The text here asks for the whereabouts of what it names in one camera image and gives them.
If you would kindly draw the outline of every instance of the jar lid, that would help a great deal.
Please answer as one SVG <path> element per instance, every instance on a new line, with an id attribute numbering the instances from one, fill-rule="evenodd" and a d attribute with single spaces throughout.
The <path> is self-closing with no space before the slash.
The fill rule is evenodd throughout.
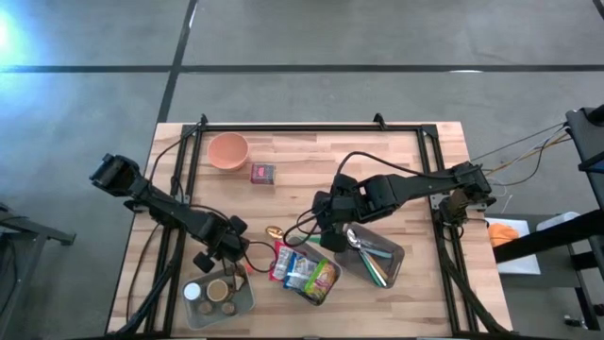
<path id="1" fill-rule="evenodd" d="M 184 296 L 187 300 L 195 300 L 201 296 L 201 287 L 197 283 L 189 283 L 185 286 Z"/>

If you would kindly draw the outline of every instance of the concrete floor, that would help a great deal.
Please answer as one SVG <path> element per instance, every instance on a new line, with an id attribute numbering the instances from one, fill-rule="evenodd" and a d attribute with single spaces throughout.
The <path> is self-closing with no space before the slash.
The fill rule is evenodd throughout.
<path id="1" fill-rule="evenodd" d="M 0 65 L 169 65 L 187 5 L 5 0 Z M 602 62 L 603 32 L 590 0 L 201 0 L 183 63 L 588 64 Z M 146 162 L 167 79 L 0 74 L 0 201 L 77 232 L 73 246 L 45 249 L 15 338 L 103 332 L 132 214 L 88 175 L 106 152 Z M 203 112 L 213 122 L 368 121 L 381 112 L 389 121 L 462 121 L 476 157 L 562 122 L 568 110 L 602 104 L 602 89 L 604 73 L 181 75 L 167 120 Z M 544 137 L 482 161 L 506 162 Z M 595 208 L 578 162 L 572 144 L 547 151 L 539 173 L 510 188 L 506 212 Z M 532 166 L 498 179 L 523 178 Z M 601 285 L 595 291 L 604 302 Z M 517 331 L 587 338 L 560 322 L 578 312 L 573 296 L 506 287 Z"/>

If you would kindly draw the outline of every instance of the plastic tray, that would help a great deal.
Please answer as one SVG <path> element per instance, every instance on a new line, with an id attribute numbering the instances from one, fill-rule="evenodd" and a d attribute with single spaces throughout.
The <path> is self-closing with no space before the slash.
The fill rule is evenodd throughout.
<path id="1" fill-rule="evenodd" d="M 195 301 L 189 301 L 184 298 L 184 292 L 182 292 L 182 299 L 184 301 L 185 309 L 187 310 L 187 324 L 189 325 L 190 329 L 201 330 L 209 325 L 213 325 L 215 323 L 228 320 L 232 317 L 245 314 L 254 307 L 254 293 L 252 291 L 252 286 L 250 285 L 249 277 L 247 276 L 245 268 L 240 264 L 238 264 L 238 266 L 243 269 L 241 270 L 241 272 L 245 273 L 245 282 L 243 283 L 243 286 L 240 291 L 236 292 L 233 297 L 229 300 L 235 303 L 236 313 L 234 315 L 223 314 L 221 310 L 223 305 L 222 302 L 212 302 L 213 309 L 208 315 L 204 315 L 199 312 L 199 304 L 203 301 L 208 300 L 206 296 L 206 289 L 208 288 L 208 284 L 211 281 L 214 281 L 216 279 L 222 279 L 229 285 L 233 284 L 233 277 L 225 276 L 225 273 L 223 272 L 222 268 L 220 269 L 220 271 L 209 273 L 207 275 L 202 276 L 201 278 L 185 282 L 185 284 L 181 288 L 181 292 L 184 290 L 184 287 L 186 287 L 187 284 L 191 282 L 199 284 L 201 286 L 202 292 L 201 298 Z"/>
<path id="2" fill-rule="evenodd" d="M 388 275 L 388 278 L 384 278 L 386 281 L 386 286 L 379 287 L 392 288 L 396 282 L 396 278 L 398 277 L 398 269 L 403 262 L 403 258 L 405 258 L 405 250 L 403 250 L 403 247 L 358 224 L 350 224 L 348 227 L 355 231 L 359 239 L 372 244 L 375 249 L 393 254 L 392 259 L 384 259 L 379 256 L 369 254 Z M 362 261 L 361 255 L 355 248 L 350 247 L 345 252 L 336 253 L 334 255 L 334 259 L 339 265 L 353 273 L 355 276 L 377 286 L 374 283 L 374 280 L 371 278 L 371 274 L 369 274 L 369 271 L 367 271 L 367 267 Z"/>
<path id="3" fill-rule="evenodd" d="M 297 236 L 293 236 L 293 237 L 288 238 L 288 241 L 290 243 L 296 244 L 296 243 L 301 242 L 302 239 L 300 239 Z M 329 296 L 329 292 L 331 291 L 331 289 L 333 288 L 333 286 L 336 285 L 336 282 L 338 282 L 338 279 L 342 275 L 342 269 L 341 269 L 341 267 L 337 263 L 334 263 L 332 260 L 328 259 L 327 257 L 325 257 L 325 255 L 321 254 L 318 250 L 316 250 L 311 245 L 309 245 L 308 242 L 305 243 L 305 244 L 303 244 L 303 245 L 295 247 L 294 250 L 297 251 L 297 252 L 299 252 L 299 253 L 305 254 L 306 257 L 309 258 L 309 260 L 315 261 L 317 263 L 319 263 L 323 259 L 327 259 L 329 261 L 329 263 L 332 264 L 336 268 L 336 280 L 333 282 L 333 284 L 331 285 L 331 287 L 327 291 L 327 294 L 325 295 L 325 297 L 323 298 L 323 300 L 321 300 L 321 301 L 314 301 L 314 300 L 308 298 L 303 293 L 296 292 L 299 296 L 301 296 L 302 298 L 305 298 L 311 304 L 313 304 L 315 306 L 320 306 L 320 305 L 323 304 L 323 302 L 325 302 L 325 300 Z"/>

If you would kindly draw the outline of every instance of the food packet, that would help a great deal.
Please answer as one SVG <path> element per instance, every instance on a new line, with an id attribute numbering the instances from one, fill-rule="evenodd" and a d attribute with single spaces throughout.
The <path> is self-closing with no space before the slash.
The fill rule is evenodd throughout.
<path id="1" fill-rule="evenodd" d="M 275 263 L 273 270 L 268 273 L 268 279 L 270 281 L 283 281 L 294 251 L 281 241 L 275 241 L 275 251 L 277 252 L 277 263 Z"/>
<path id="2" fill-rule="evenodd" d="M 327 259 L 321 260 L 304 286 L 304 293 L 314 301 L 323 301 L 336 281 L 336 268 Z"/>
<path id="3" fill-rule="evenodd" d="M 310 275 L 312 275 L 316 267 L 316 262 L 313 262 L 298 253 L 292 254 L 286 277 L 283 280 L 283 288 L 302 292 L 306 282 L 309 280 Z"/>

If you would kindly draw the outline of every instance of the orange bowl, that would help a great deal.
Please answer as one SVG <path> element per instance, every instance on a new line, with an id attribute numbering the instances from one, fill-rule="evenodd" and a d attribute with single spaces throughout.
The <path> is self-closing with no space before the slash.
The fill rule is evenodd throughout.
<path id="1" fill-rule="evenodd" d="M 210 164 L 221 170 L 237 170 L 245 164 L 249 146 L 244 136 L 225 132 L 214 137 L 208 145 Z"/>

